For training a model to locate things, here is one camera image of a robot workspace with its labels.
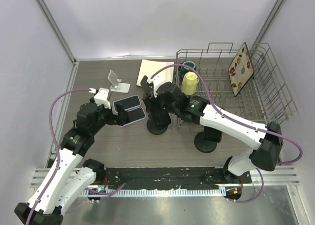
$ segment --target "gray wooden tabletop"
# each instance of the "gray wooden tabletop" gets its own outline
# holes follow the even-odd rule
[[[142,100],[143,91],[136,86],[140,63],[141,60],[80,62],[73,88],[110,88],[107,76],[113,70],[118,78],[130,83],[131,87],[128,94],[112,93],[110,102],[132,95],[139,95]],[[71,95],[62,135],[72,127],[79,107],[89,102],[90,97],[91,94],[84,92]],[[217,148],[204,154],[195,148],[193,142],[201,129],[177,130],[176,116],[171,118],[172,123],[167,132],[159,136],[148,132],[148,118],[126,127],[105,126],[95,136],[95,143],[85,158],[98,160],[107,167],[223,166],[229,156],[248,149],[243,142],[223,134]]]

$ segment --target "wire dish rack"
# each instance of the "wire dish rack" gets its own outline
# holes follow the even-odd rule
[[[207,49],[181,49],[176,53],[176,63],[196,63],[197,71],[219,107],[254,122],[281,124],[297,108],[269,44],[258,43],[250,50],[254,76],[236,97],[228,75],[228,68],[238,52],[233,46],[233,43],[223,42],[209,43]],[[179,76],[180,70],[176,68],[175,83],[181,87]],[[200,81],[195,95],[207,98]],[[177,126],[183,129],[196,125],[177,119]]]

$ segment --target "white wall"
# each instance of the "white wall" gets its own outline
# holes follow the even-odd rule
[[[299,142],[304,150],[295,164],[310,215],[314,220],[315,193],[315,93],[314,93],[314,0],[286,0],[271,25],[264,42],[269,42],[277,53],[287,74],[298,113],[282,124],[283,134]],[[289,143],[283,147],[283,159],[297,156]]]
[[[0,223],[20,225],[14,208],[45,165],[49,107],[71,63],[35,0],[0,0],[0,44]]]
[[[76,58],[251,47],[275,0],[45,0]]]

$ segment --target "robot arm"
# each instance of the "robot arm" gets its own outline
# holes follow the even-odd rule
[[[88,149],[94,143],[94,136],[107,125],[120,125],[128,123],[128,113],[121,105],[117,106],[118,115],[114,115],[108,99],[108,89],[92,89],[95,94],[89,103],[81,105],[77,113],[77,119],[73,121],[73,127],[64,135],[60,144],[60,165],[58,171],[46,188],[56,167],[57,160],[49,170],[43,183],[27,203],[19,203],[15,213],[26,223],[27,217],[37,202],[37,198],[45,191],[39,203],[34,208],[31,225],[59,225],[63,220],[69,206],[77,196],[90,184],[101,181],[104,178],[104,164],[89,159],[83,164],[77,176],[67,185],[70,173],[85,156]]]
[[[149,113],[151,127],[148,126],[148,129],[151,133],[163,133],[171,123],[168,113],[172,113],[185,122],[227,133],[250,146],[250,149],[243,154],[229,157],[226,161],[223,173],[227,181],[232,181],[244,172],[257,167],[267,171],[275,169],[283,145],[282,139],[228,120],[217,113],[208,100],[199,96],[187,97],[175,84],[167,82],[161,75],[152,79],[144,76],[141,86],[145,91],[143,100]],[[281,128],[276,123],[266,126],[243,119],[221,108],[220,111],[256,129],[266,128],[281,134]]]

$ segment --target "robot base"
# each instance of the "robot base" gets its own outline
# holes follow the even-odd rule
[[[216,142],[210,142],[210,141],[204,140],[203,132],[200,132],[196,135],[194,143],[195,143],[197,150],[199,150],[203,153],[211,153],[217,147]]]
[[[147,129],[153,135],[161,135],[164,132],[166,132],[167,126],[164,127],[163,129],[159,130],[157,128],[157,126],[154,123],[152,123],[152,121],[150,119],[148,119],[148,121],[147,121]]]

